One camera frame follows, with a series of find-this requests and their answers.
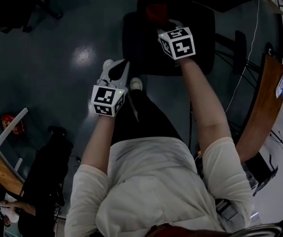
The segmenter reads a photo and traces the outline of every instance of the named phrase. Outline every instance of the wooden desk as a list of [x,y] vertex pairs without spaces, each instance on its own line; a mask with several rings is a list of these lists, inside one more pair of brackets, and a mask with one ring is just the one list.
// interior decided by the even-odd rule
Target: wooden desk
[[241,162],[259,152],[270,134],[283,102],[282,96],[275,96],[275,89],[283,75],[283,64],[269,55],[263,57],[263,61],[260,83],[257,84],[244,130],[236,144]]

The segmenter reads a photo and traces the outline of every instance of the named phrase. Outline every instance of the floor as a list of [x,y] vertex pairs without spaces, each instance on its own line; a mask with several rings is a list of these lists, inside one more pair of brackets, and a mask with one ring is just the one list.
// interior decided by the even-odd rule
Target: floor
[[[31,19],[35,28],[31,33],[20,30],[8,35],[0,33],[0,115],[29,108],[25,118],[27,137],[9,140],[1,150],[11,164],[15,164],[18,157],[24,159],[19,170],[23,176],[29,171],[35,151],[49,138],[47,127],[50,124],[65,127],[67,137],[74,143],[72,154],[82,156],[97,121],[89,105],[92,87],[106,59],[122,58],[122,19],[126,13],[136,10],[137,0],[51,0],[51,5],[53,9],[64,12],[61,20],[56,21],[36,9]],[[235,30],[242,31],[247,37],[249,54],[257,9],[258,1],[255,0],[225,13],[215,12],[216,32],[233,39]],[[260,65],[268,41],[277,49],[277,18],[261,0],[250,61]],[[230,53],[217,44],[216,48]],[[213,71],[207,77],[226,109],[240,76],[232,74],[231,67],[216,56]],[[147,81],[150,99],[167,115],[187,144],[189,100],[182,78],[142,78]],[[253,91],[241,79],[227,111],[229,120],[242,124]],[[194,124],[192,152],[196,145]],[[77,165],[75,158],[71,157],[64,185],[67,205],[63,214],[69,207]]]

